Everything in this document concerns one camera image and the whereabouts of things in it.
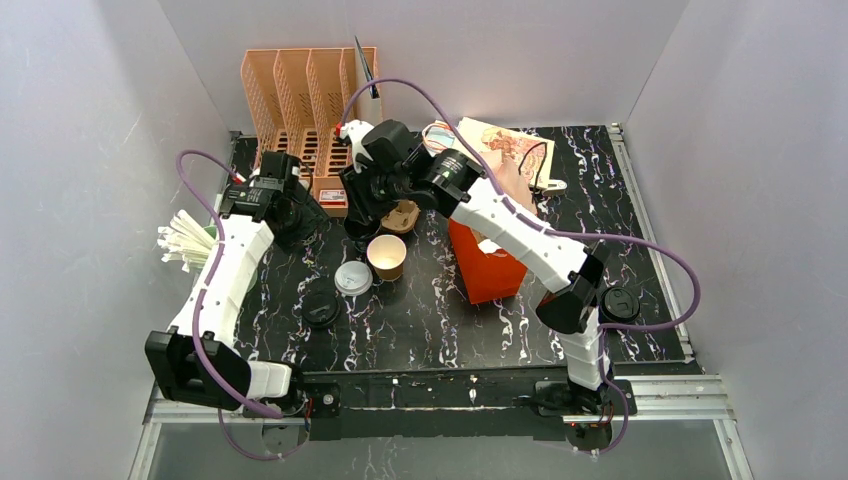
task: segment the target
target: marble table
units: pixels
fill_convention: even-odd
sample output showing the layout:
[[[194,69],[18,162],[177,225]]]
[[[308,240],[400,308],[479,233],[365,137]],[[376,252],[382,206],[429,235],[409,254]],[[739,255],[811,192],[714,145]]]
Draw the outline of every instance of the marble table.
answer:
[[[561,230],[642,236],[603,126],[522,129],[556,142],[551,178],[567,184],[564,196],[539,204],[540,217]],[[236,142],[234,165],[249,170],[256,139]],[[513,298],[482,305],[467,301],[465,285],[447,235],[447,221],[422,212],[403,236],[409,255],[403,277],[375,280],[367,295],[344,297],[330,329],[306,326],[303,296],[334,290],[332,276],[348,260],[362,259],[339,219],[317,240],[293,253],[273,247],[259,268],[237,325],[236,348],[251,360],[288,361],[304,371],[415,370],[564,364],[557,335],[535,317],[544,288],[529,274]],[[640,322],[670,320],[663,289],[646,249],[608,244],[606,283],[631,288],[642,303]],[[656,334],[616,333],[615,362],[680,361],[684,352],[674,330]]]

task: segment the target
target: white cup lid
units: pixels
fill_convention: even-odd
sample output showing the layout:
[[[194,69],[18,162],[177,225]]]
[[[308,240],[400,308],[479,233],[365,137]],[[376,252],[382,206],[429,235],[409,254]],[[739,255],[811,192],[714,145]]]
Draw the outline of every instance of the white cup lid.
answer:
[[[343,263],[336,270],[336,288],[342,295],[361,295],[371,288],[374,278],[371,269],[362,262],[352,261]]]

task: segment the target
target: disposable coffee cup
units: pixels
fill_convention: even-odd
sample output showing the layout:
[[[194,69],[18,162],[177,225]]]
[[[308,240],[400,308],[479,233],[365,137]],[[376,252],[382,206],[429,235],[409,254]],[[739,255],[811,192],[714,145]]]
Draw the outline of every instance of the disposable coffee cup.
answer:
[[[380,235],[368,244],[365,256],[368,257],[368,263],[374,267],[377,276],[391,282],[403,274],[406,245],[403,240],[394,235]]]

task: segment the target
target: bundle of straws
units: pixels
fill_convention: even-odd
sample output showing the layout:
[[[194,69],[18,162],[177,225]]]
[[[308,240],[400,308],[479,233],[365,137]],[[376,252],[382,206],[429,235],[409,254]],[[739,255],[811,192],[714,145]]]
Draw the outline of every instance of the bundle of straws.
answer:
[[[205,231],[185,210],[180,210],[169,227],[159,227],[156,244],[165,250],[163,262],[182,260],[184,272],[199,271],[215,246],[213,234]]]

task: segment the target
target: white wall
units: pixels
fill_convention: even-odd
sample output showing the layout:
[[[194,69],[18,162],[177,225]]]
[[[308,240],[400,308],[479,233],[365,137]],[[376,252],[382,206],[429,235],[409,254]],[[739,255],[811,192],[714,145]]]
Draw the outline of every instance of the white wall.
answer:
[[[846,24],[840,0],[693,0],[625,129],[762,479],[848,467]]]
[[[202,217],[173,158],[229,136],[155,0],[0,3],[0,477],[125,478],[191,281],[156,227]]]
[[[378,48],[380,74],[419,83],[451,115],[502,125],[627,118],[688,0],[160,0],[231,130],[254,132],[239,69],[249,48]],[[434,112],[400,86],[387,117]]]

